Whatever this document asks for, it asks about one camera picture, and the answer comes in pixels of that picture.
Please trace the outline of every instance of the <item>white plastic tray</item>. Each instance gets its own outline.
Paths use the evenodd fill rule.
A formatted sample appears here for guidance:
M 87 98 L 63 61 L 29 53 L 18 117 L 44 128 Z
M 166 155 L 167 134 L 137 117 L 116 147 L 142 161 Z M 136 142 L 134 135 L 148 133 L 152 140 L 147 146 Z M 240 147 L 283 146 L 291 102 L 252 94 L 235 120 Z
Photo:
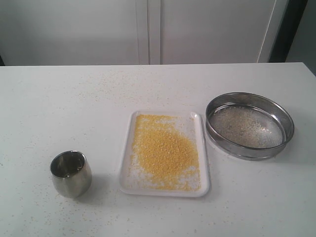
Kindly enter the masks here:
M 133 154 L 132 143 L 134 140 L 135 123 L 138 115 L 165 115 L 175 117 L 176 124 L 181 124 L 179 129 L 186 137 L 195 142 L 198 152 L 199 163 L 199 189 L 194 191 L 181 190 L 159 190 L 148 188 L 144 185 L 148 180 L 144 178 L 139 168 L 136 169 L 132 163 Z M 136 111 L 130 119 L 127 134 L 125 151 L 121 162 L 119 175 L 120 189 L 127 194 L 135 195 L 154 195 L 154 196 L 178 196 L 178 197 L 200 197 L 209 190 L 210 180 L 208 175 L 208 161 L 205 151 L 204 135 L 202 129 L 202 119 L 194 112 L 174 113 L 174 112 L 153 112 Z

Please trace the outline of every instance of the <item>sieve rim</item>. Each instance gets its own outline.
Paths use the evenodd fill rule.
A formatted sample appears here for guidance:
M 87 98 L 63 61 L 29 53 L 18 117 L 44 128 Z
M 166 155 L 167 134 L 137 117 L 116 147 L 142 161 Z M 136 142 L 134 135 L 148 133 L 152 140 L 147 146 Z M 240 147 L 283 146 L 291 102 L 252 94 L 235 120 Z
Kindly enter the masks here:
M 283 130 L 285 130 L 284 127 L 282 126 L 282 124 L 273 115 L 271 115 L 269 112 L 267 112 L 267 111 L 265 111 L 265 110 L 263 110 L 261 108 L 258 108 L 256 106 L 254 106 L 251 103 L 224 103 L 224 104 L 219 104 L 219 105 L 215 106 L 216 101 L 218 101 L 219 99 L 225 98 L 225 97 L 228 97 L 228 96 L 234 96 L 234 95 L 247 95 L 247 96 L 250 96 L 250 97 L 260 98 L 262 100 L 265 100 L 265 101 L 269 102 L 273 106 L 278 107 L 286 115 L 287 119 L 289 120 L 289 122 L 291 124 L 290 133 L 287 134 L 284 131 L 284 134 L 282 135 L 282 136 L 284 136 L 284 141 L 282 143 L 280 143 L 279 145 L 277 145 L 277 146 L 267 147 L 267 148 L 256 148 L 256 147 L 248 147 L 248 146 L 245 146 L 245 145 L 238 144 L 236 142 L 233 142 L 233 141 L 225 138 L 220 133 L 218 133 L 215 130 L 215 128 L 212 126 L 211 122 L 209 121 L 210 117 L 212 117 L 215 114 L 216 111 L 219 111 L 219 109 L 221 107 L 227 107 L 228 108 L 229 106 L 233 106 L 233 105 L 239 105 L 239 106 L 244 106 L 244 107 L 251 107 L 253 109 L 259 110 L 259 111 L 265 113 L 266 115 L 268 115 L 274 122 L 277 122 L 278 125 Z M 231 92 L 231 93 L 222 94 L 222 95 L 219 95 L 216 98 L 214 98 L 211 102 L 209 102 L 209 104 L 206 107 L 206 126 L 208 126 L 210 129 L 212 129 L 212 132 L 214 132 L 222 140 L 224 140 L 224 141 L 226 141 L 226 142 L 228 142 L 230 144 L 233 144 L 235 146 L 238 146 L 240 148 L 245 148 L 245 149 L 254 150 L 254 151 L 269 151 L 269 150 L 274 150 L 274 149 L 278 149 L 278 148 L 284 147 L 292 139 L 292 137 L 294 135 L 294 122 L 293 122 L 293 119 L 290 116 L 290 114 L 282 106 L 280 106 L 279 104 L 277 104 L 273 100 L 268 99 L 268 98 L 266 98 L 264 96 L 257 95 L 257 94 L 252 94 L 252 93 L 247 93 L 247 92 Z M 217 143 L 217 139 L 215 139 L 212 136 L 212 134 L 210 134 L 209 131 L 207 131 L 207 133 Z

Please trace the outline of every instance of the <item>white wall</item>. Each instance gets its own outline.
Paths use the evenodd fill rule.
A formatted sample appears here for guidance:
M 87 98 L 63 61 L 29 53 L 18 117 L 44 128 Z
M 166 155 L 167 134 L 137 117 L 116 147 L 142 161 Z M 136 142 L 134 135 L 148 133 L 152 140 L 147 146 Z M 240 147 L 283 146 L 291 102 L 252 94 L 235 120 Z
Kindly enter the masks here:
M 292 46 L 287 62 L 303 62 L 316 75 L 316 1 L 309 0 Z
M 257 62 L 264 41 L 268 40 L 264 47 L 266 56 L 260 60 L 267 61 L 286 3 L 287 0 L 161 0 L 161 61 Z M 266 39 L 268 27 L 273 30 Z
M 1 0 L 6 65 L 139 64 L 135 0 Z

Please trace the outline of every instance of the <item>cup rim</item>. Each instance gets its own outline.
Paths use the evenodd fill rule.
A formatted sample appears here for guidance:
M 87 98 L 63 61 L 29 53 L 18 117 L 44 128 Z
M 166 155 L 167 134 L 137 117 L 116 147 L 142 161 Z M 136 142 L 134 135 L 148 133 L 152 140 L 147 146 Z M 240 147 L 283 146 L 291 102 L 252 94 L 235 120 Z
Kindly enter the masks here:
M 83 164 L 81 170 L 83 170 L 83 169 L 85 168 L 86 163 L 87 163 L 87 159 L 86 159 L 85 155 L 84 155 L 82 152 L 79 152 L 79 151 L 76 151 L 76 150 L 65 151 L 65 152 L 62 152 L 62 153 L 58 154 L 57 156 L 55 156 L 55 158 L 54 158 L 54 159 L 51 161 L 51 163 L 50 163 L 50 173 L 51 173 L 54 177 L 56 177 L 56 178 L 58 178 L 58 179 L 69 179 L 69 178 L 74 177 L 76 174 L 78 174 L 78 173 L 81 171 L 81 170 L 79 170 L 77 173 L 75 173 L 75 174 L 73 174 L 73 175 L 70 175 L 70 176 L 68 176 L 68 177 L 59 177 L 59 176 L 55 175 L 55 174 L 52 172 L 52 165 L 53 165 L 54 161 L 56 161 L 61 155 L 65 154 L 65 153 L 72 153 L 72 152 L 79 153 L 79 154 L 83 157 L 84 164 Z

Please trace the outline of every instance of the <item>sieve mesh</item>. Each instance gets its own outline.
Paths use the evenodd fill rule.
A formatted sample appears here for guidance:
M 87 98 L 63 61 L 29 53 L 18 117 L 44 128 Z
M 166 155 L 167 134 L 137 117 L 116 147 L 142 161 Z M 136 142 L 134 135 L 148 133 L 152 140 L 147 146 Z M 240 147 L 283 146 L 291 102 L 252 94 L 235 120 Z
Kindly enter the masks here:
M 283 142 L 277 122 L 252 107 L 223 107 L 211 115 L 209 122 L 217 133 L 242 146 L 271 148 Z

